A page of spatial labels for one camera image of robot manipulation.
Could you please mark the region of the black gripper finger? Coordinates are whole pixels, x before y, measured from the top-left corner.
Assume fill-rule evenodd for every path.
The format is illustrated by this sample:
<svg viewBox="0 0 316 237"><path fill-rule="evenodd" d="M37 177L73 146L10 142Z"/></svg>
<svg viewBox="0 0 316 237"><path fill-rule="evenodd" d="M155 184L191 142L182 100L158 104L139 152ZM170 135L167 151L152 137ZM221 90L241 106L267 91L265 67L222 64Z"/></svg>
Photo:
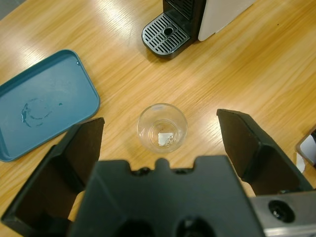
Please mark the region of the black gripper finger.
<svg viewBox="0 0 316 237"><path fill-rule="evenodd" d="M64 237L69 214L99 159L103 118L73 125L52 146L1 217L24 237Z"/></svg>
<svg viewBox="0 0 316 237"><path fill-rule="evenodd" d="M296 165L248 114L218 109L225 151L239 178L255 195L307 192L312 185Z"/></svg>

